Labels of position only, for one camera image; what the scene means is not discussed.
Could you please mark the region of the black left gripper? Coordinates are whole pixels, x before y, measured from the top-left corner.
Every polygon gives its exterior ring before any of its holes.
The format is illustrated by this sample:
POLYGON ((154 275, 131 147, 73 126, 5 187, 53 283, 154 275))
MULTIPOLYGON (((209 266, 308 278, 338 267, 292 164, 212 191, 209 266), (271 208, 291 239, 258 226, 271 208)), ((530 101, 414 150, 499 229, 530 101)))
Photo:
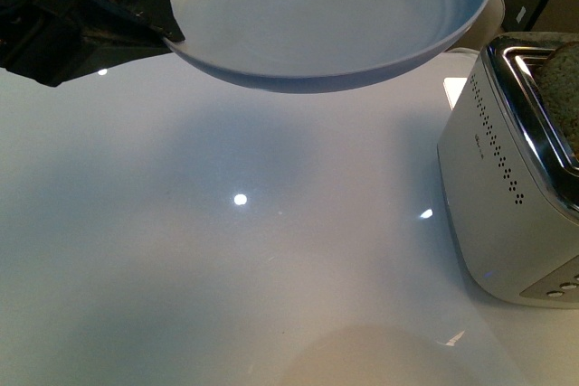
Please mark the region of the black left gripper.
POLYGON ((2 68, 49 87, 184 39, 171 0, 1 0, 2 68))

